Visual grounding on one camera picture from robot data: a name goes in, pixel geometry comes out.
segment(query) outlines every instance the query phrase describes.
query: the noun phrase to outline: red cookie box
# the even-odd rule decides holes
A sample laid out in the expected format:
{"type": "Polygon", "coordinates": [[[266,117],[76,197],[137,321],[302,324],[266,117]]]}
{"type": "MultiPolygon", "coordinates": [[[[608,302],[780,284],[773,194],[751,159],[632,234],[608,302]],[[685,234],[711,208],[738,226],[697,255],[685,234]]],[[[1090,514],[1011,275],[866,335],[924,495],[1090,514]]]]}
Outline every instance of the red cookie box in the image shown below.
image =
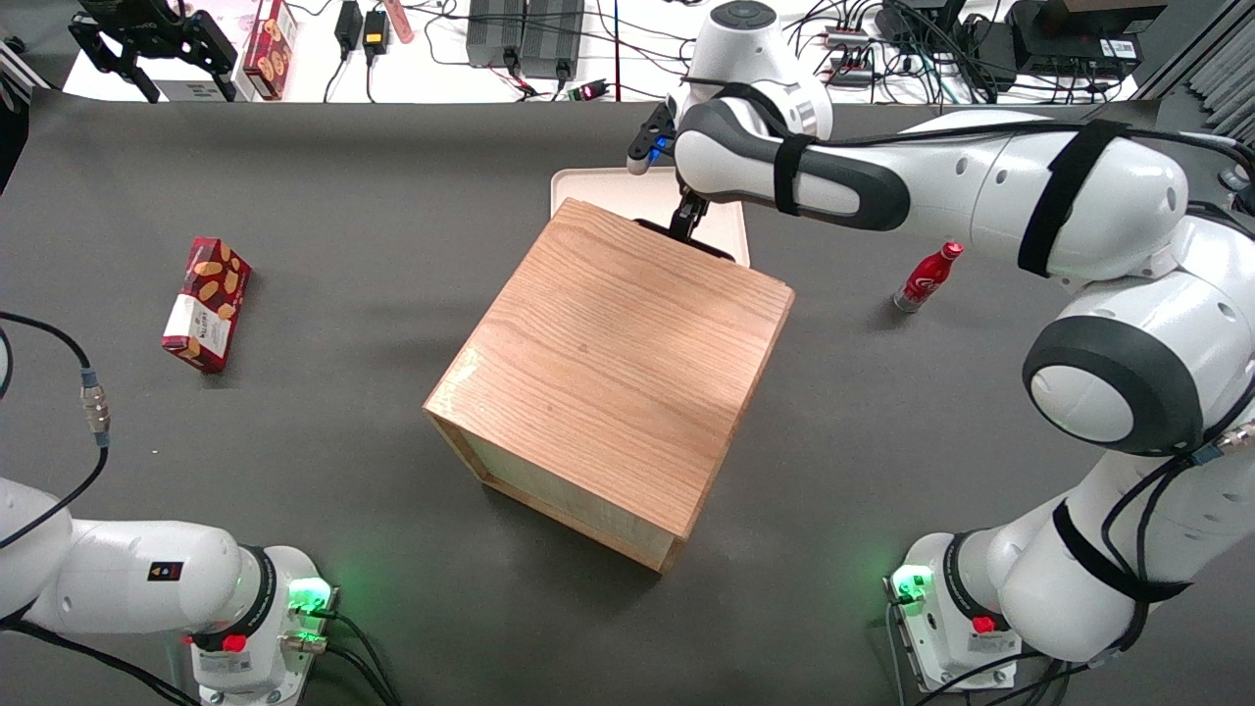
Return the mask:
{"type": "Polygon", "coordinates": [[[264,100],[284,97],[295,43],[296,20],[287,4],[284,0],[261,0],[245,53],[243,73],[264,100]]]}
{"type": "Polygon", "coordinates": [[[202,372],[227,365],[252,267],[217,237],[197,237],[161,346],[202,372]]]}

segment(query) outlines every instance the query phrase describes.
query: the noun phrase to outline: coca-cola bottle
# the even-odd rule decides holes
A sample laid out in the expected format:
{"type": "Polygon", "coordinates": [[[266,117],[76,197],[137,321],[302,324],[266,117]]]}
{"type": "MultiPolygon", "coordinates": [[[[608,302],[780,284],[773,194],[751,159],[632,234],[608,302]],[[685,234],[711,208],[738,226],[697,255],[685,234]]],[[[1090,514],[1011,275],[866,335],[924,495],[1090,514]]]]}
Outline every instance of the coca-cola bottle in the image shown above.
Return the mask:
{"type": "Polygon", "coordinates": [[[924,301],[950,276],[950,266],[959,255],[963,255],[963,245],[946,242],[940,251],[925,257],[915,266],[911,276],[906,277],[906,283],[894,293],[894,303],[907,313],[919,311],[924,301]]]}

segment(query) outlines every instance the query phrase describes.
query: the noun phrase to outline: wooden box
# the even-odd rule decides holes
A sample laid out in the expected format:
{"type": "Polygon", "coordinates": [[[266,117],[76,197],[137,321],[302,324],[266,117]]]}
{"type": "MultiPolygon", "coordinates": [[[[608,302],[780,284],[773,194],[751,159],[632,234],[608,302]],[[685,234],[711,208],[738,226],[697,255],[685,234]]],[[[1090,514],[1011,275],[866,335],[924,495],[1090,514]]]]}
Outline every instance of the wooden box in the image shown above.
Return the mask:
{"type": "Polygon", "coordinates": [[[567,199],[423,410],[484,485],[666,573],[792,302],[567,199]]]}

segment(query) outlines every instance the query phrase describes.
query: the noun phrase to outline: metal connector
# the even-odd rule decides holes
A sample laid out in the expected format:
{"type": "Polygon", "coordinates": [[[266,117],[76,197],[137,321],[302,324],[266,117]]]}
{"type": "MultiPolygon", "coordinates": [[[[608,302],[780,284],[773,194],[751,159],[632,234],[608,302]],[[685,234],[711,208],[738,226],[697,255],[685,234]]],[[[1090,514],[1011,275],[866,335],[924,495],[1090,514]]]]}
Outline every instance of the metal connector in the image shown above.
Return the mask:
{"type": "Polygon", "coordinates": [[[326,638],[314,633],[287,633],[279,638],[279,645],[289,652],[304,652],[306,655],[321,655],[326,652],[326,638]]]}
{"type": "Polygon", "coordinates": [[[104,389],[99,385],[84,387],[83,413],[87,415],[87,426],[95,436],[99,448],[109,445],[109,403],[104,399],[104,389]]]}
{"type": "Polygon", "coordinates": [[[1216,441],[1195,451],[1191,459],[1201,466],[1221,456],[1231,456],[1245,451],[1251,446],[1255,446],[1255,420],[1241,424],[1220,435],[1220,439],[1216,441]]]}

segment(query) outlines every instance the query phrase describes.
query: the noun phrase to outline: power adapter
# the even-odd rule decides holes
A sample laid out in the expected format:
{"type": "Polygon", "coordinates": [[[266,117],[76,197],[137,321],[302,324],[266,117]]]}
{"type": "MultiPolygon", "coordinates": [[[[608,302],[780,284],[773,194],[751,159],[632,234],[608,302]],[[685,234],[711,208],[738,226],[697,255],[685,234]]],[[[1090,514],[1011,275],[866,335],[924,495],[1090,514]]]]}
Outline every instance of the power adapter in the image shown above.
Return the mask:
{"type": "Polygon", "coordinates": [[[387,11],[371,10],[366,13],[361,48],[366,51],[368,66],[375,63],[375,56],[388,53],[388,35],[390,33],[392,24],[388,21],[387,11]]]}
{"type": "Polygon", "coordinates": [[[361,8],[358,0],[344,0],[340,5],[340,19],[335,21],[335,40],[340,43],[340,60],[349,59],[349,54],[358,48],[358,39],[361,38],[361,8]]]}

